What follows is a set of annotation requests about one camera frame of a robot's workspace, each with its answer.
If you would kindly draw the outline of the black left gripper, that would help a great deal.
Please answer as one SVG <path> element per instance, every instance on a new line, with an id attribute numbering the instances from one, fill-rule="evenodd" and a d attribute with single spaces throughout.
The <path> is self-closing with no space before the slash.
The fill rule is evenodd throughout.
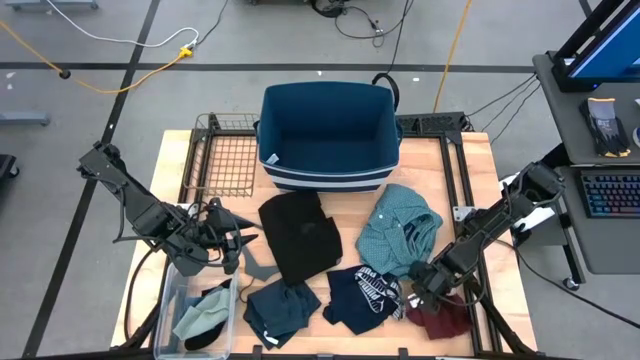
<path id="1" fill-rule="evenodd" d="M 235 234 L 227 240 L 226 234 L 229 231 L 251 228 L 255 226 L 255 223 L 234 215 L 216 203 L 211 203 L 206 207 L 206 216 L 200 219 L 198 224 L 204 233 L 203 244 L 207 248 L 218 249 L 221 252 L 226 252 L 228 246 L 244 247 L 258 237 L 257 234 Z"/>

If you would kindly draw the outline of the maroon cloth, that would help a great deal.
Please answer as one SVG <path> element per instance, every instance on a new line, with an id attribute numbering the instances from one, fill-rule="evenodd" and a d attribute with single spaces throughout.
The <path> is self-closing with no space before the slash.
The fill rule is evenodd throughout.
<path id="1" fill-rule="evenodd" d="M 453 295 L 448 300 L 454 304 L 441 303 L 439 311 L 434 314 L 422 310 L 420 299 L 411 294 L 407 298 L 406 316 L 415 325 L 423 327 L 430 340 L 453 338 L 469 332 L 472 322 L 467 308 L 462 306 L 463 299 Z"/>

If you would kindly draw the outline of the black sweater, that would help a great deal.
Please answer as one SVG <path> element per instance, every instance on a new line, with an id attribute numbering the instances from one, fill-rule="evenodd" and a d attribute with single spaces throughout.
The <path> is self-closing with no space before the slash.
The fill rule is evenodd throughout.
<path id="1" fill-rule="evenodd" d="M 319 195 L 295 191 L 263 203 L 258 213 L 268 246 L 287 286 L 305 282 L 339 264 L 339 230 L 322 209 Z"/>

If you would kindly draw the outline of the teal dotted shirt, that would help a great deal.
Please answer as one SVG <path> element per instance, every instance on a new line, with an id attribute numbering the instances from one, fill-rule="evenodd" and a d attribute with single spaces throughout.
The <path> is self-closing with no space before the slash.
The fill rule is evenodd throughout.
<path id="1" fill-rule="evenodd" d="M 380 274 L 407 279 L 415 262 L 426 261 L 443 225 L 441 216 L 409 187 L 388 184 L 356 241 L 363 264 Z"/>

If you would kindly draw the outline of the navy printed t-shirt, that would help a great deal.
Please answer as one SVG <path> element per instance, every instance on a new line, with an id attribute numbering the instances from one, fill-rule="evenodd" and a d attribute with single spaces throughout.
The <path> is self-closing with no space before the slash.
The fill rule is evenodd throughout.
<path id="1" fill-rule="evenodd" d="M 379 327 L 388 317 L 402 320 L 402 288 L 392 274 L 380 274 L 367 265 L 327 273 L 330 302 L 323 317 L 332 325 L 343 323 L 360 335 Z"/>

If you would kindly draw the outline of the light green cloth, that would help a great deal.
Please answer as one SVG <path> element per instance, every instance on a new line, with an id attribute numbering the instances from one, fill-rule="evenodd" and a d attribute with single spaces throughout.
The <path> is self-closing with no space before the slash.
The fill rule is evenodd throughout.
<path id="1" fill-rule="evenodd" d="M 201 314 L 189 326 L 175 326 L 172 330 L 180 340 L 199 335 L 229 316 L 230 290 L 222 288 L 209 293 L 197 306 Z"/>

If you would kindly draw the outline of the teal blue cloth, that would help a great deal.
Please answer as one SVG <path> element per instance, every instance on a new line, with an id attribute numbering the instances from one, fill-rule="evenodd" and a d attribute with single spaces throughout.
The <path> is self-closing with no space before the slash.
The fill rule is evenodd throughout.
<path id="1" fill-rule="evenodd" d="M 189 326 L 200 314 L 197 306 L 202 301 L 202 297 L 187 297 L 185 299 L 186 309 L 177 322 L 177 326 Z"/>

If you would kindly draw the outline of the dark teal knit sweater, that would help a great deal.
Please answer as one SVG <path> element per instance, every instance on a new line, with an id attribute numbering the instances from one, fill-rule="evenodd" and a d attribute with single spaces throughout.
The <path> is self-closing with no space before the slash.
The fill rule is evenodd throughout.
<path id="1" fill-rule="evenodd" d="M 306 283 L 288 286 L 277 280 L 248 295 L 243 319 L 268 350 L 282 348 L 309 326 L 321 302 Z"/>

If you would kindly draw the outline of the small black cloth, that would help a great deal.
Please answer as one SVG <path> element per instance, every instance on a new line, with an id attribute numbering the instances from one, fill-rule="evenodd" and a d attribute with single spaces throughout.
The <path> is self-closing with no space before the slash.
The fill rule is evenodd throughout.
<path id="1" fill-rule="evenodd" d="M 220 283 L 218 286 L 213 287 L 213 288 L 209 288 L 209 289 L 205 289 L 201 292 L 201 299 L 200 301 L 202 301 L 209 293 L 217 291 L 217 290 L 221 290 L 222 288 L 228 289 L 230 287 L 231 284 L 231 280 L 227 279 L 225 281 L 223 281 L 222 283 Z M 212 327 L 211 329 L 196 335 L 194 337 L 188 338 L 184 341 L 184 347 L 188 350 L 188 351 L 195 351 L 195 350 L 200 350 L 203 349 L 207 346 L 209 346 L 210 344 L 212 344 L 214 341 L 216 341 L 219 336 L 222 333 L 222 330 L 224 328 L 224 326 L 226 325 L 227 322 L 227 318 L 225 318 L 223 321 L 219 322 L 215 327 Z"/>

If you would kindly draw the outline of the navy white striped fabric bin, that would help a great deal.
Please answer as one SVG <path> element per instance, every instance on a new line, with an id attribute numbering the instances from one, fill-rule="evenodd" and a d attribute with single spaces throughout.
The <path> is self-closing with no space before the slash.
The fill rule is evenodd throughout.
<path id="1" fill-rule="evenodd" d="M 386 73 L 269 86 L 254 123 L 259 162 L 281 190 L 375 191 L 399 164 L 399 100 Z"/>

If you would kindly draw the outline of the white box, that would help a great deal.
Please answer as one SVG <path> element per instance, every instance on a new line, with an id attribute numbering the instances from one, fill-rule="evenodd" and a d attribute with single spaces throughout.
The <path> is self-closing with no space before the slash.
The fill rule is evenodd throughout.
<path id="1" fill-rule="evenodd" d="M 510 185 L 518 175 L 519 173 L 516 172 L 514 174 L 501 178 L 499 180 L 501 189 L 504 190 L 505 187 L 507 185 Z M 553 217 L 554 215 L 555 215 L 555 211 L 550 207 L 536 208 L 527 217 L 522 218 L 521 220 L 516 222 L 512 226 L 512 229 L 516 233 L 522 233 L 524 231 L 533 229 L 534 227 L 536 227 L 537 225 L 540 225 L 541 223 Z"/>

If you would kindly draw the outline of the backlit black keyboard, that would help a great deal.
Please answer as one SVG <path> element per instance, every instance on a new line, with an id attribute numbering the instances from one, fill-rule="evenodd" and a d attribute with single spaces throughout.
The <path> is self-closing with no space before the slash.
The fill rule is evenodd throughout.
<path id="1" fill-rule="evenodd" d="M 577 183 L 589 218 L 640 218 L 640 171 L 581 170 Z"/>

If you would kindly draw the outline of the grey computer cart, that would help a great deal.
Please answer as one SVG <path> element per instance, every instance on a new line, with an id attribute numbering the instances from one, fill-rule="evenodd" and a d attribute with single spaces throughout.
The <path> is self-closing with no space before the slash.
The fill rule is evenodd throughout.
<path id="1" fill-rule="evenodd" d="M 640 127 L 640 83 L 605 83 L 591 93 L 563 93 L 552 73 L 546 55 L 532 59 L 536 75 L 551 110 L 562 143 L 571 164 L 559 172 L 565 179 L 562 196 L 563 217 L 574 240 L 564 245 L 565 254 L 579 249 L 586 269 L 597 275 L 640 275 L 640 218 L 589 218 L 585 212 L 577 175 L 581 170 L 640 171 L 640 147 L 632 145 L 632 153 L 623 158 L 599 156 L 579 105 L 589 97 L 615 98 L 615 112 L 624 129 L 631 133 Z"/>

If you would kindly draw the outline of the grey black work gloves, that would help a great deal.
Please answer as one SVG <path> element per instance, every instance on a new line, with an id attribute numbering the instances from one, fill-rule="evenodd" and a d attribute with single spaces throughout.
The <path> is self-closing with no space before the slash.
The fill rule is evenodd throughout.
<path id="1" fill-rule="evenodd" d="M 587 98 L 579 105 L 599 156 L 623 158 L 630 153 L 630 143 L 615 112 L 615 98 Z"/>

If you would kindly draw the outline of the black metal table frame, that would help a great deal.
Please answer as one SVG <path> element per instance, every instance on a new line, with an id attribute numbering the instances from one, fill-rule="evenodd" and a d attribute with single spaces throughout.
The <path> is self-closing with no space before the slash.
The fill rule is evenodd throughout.
<path id="1" fill-rule="evenodd" d="M 206 151 L 200 137 L 189 130 L 167 130 L 151 182 L 151 192 L 171 203 L 188 202 L 197 195 L 190 183 L 200 171 L 227 171 L 237 183 L 237 164 L 247 165 L 253 154 L 254 139 L 248 136 L 216 136 Z M 485 133 L 464 133 L 455 145 L 438 138 L 406 138 L 400 146 L 400 162 L 389 176 L 392 183 L 403 184 L 423 196 L 444 221 L 437 233 L 435 248 L 441 250 L 454 238 L 451 209 L 454 205 L 478 205 L 487 208 L 500 197 L 497 172 Z M 325 193 L 321 202 L 325 213 L 334 218 L 343 241 L 345 267 L 359 260 L 355 241 L 370 215 L 379 194 Z M 505 233 L 499 242 L 485 250 L 484 266 L 488 276 L 487 295 L 516 333 L 531 349 L 537 347 L 529 309 L 522 285 L 516 253 L 508 248 L 511 236 Z M 163 253 L 150 254 L 144 243 L 136 245 L 130 273 L 135 276 L 123 296 L 112 342 L 121 344 L 125 336 L 139 327 L 161 298 L 167 268 Z M 469 333 L 455 338 L 431 341 L 425 330 L 403 320 L 388 320 L 363 335 L 352 334 L 344 325 L 329 324 L 315 313 L 310 325 L 282 348 L 264 351 L 264 356 L 287 355 L 391 356 L 406 349 L 411 356 L 472 355 L 475 342 Z"/>

